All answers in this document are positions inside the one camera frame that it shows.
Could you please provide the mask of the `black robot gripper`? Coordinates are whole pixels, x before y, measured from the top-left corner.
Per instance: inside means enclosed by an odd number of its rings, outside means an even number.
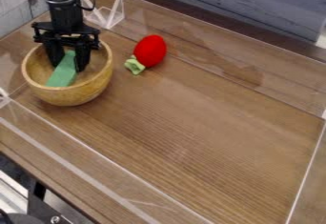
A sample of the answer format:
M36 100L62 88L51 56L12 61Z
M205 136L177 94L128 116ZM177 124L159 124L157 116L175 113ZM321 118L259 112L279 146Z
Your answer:
M75 69L86 70L91 59L91 49L99 49L99 29L84 23L84 8L80 0L48 0L50 17L47 22L35 22L34 40L43 43L54 67L60 64L66 52L63 46L75 45Z

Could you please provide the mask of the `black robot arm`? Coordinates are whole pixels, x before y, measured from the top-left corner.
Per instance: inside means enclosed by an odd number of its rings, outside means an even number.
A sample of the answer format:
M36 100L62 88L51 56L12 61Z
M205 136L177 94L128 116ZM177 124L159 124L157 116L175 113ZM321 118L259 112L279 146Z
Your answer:
M82 5L82 0L47 0L50 22L35 22L34 40L43 43L54 67L64 58L64 47L75 50L74 67L78 72L86 70L92 50L99 49L99 29L84 23L83 11L94 10Z

